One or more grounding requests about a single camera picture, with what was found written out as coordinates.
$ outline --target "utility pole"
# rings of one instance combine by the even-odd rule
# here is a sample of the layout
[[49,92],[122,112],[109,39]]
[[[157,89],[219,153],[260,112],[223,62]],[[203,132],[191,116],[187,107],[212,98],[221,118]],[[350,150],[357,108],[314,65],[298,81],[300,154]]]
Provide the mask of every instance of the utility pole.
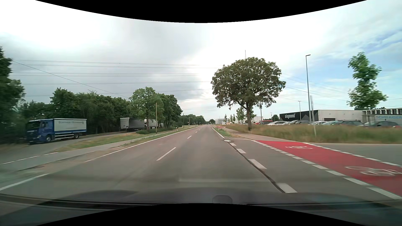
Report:
[[306,75],[307,75],[307,95],[308,95],[308,121],[311,124],[311,108],[310,108],[310,89],[308,87],[308,69],[307,69],[307,57],[310,56],[311,54],[306,55]]
[[260,102],[260,116],[261,116],[261,124],[263,123],[263,105]]
[[158,133],[158,103],[155,103],[155,120],[156,120],[156,127],[155,133]]
[[302,119],[302,109],[300,108],[300,101],[299,102],[299,114],[300,114],[300,120]]

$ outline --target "black building facade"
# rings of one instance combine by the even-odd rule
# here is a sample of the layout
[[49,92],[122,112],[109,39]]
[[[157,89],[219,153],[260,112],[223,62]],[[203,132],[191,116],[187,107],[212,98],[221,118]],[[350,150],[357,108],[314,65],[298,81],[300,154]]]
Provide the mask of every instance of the black building facade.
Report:
[[[293,121],[293,120],[306,120],[308,121],[309,111],[302,112],[291,112],[291,113],[283,113],[279,114],[279,120],[281,121]],[[314,110],[314,118],[312,117],[312,121],[318,121],[318,110]]]

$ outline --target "sky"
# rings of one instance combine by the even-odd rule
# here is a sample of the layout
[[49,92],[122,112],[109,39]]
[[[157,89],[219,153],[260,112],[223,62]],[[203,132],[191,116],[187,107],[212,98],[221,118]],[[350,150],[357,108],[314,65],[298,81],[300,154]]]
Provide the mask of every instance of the sky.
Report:
[[[50,102],[57,87],[128,98],[145,86],[174,94],[184,114],[228,117],[217,108],[211,78],[245,57],[276,62],[286,88],[264,118],[308,110],[306,58],[314,109],[353,109],[357,85],[349,59],[363,51],[382,67],[376,80],[402,107],[402,1],[366,0],[328,10],[232,23],[169,23],[85,12],[34,0],[2,3],[0,46],[15,62],[26,101]],[[260,109],[254,112],[260,116]]]

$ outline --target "bike lane marking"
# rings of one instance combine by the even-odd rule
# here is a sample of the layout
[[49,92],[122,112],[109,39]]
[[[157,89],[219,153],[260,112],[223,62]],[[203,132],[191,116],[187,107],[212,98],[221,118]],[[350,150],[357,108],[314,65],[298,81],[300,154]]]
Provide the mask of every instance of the bike lane marking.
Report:
[[402,168],[379,161],[354,156],[317,147],[315,145],[306,145],[301,142],[277,142],[262,141],[272,147],[286,151],[304,160],[312,161],[314,164],[328,168],[328,172],[337,172],[339,176],[349,176],[377,186],[388,192],[402,195]]

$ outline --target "road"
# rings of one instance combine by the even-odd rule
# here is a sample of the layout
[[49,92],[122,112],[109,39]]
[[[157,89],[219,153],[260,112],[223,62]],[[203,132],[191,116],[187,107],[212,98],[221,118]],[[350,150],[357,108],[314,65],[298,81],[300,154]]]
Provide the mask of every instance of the road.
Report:
[[105,135],[88,135],[88,136],[82,136],[79,139],[71,139],[71,140],[58,140],[58,141],[53,141],[50,143],[41,143],[41,144],[36,144],[36,145],[28,145],[28,144],[21,144],[21,145],[15,145],[10,148],[3,148],[3,150],[0,151],[0,159],[1,163],[4,162],[11,162],[11,161],[16,161],[19,159],[23,158],[29,158],[32,156],[38,156],[38,155],[43,155],[43,154],[48,154],[53,152],[56,149],[59,149],[61,147],[74,144],[77,142],[81,142],[84,140],[90,140],[98,137],[103,137],[103,136],[114,136],[116,134],[119,134],[121,132],[113,132]]
[[[203,125],[24,183],[16,181],[0,192],[60,198],[100,190],[235,187],[330,193],[372,201],[401,199],[400,167],[368,158],[316,144],[246,138],[225,141],[212,127]],[[351,166],[372,169],[347,168]]]

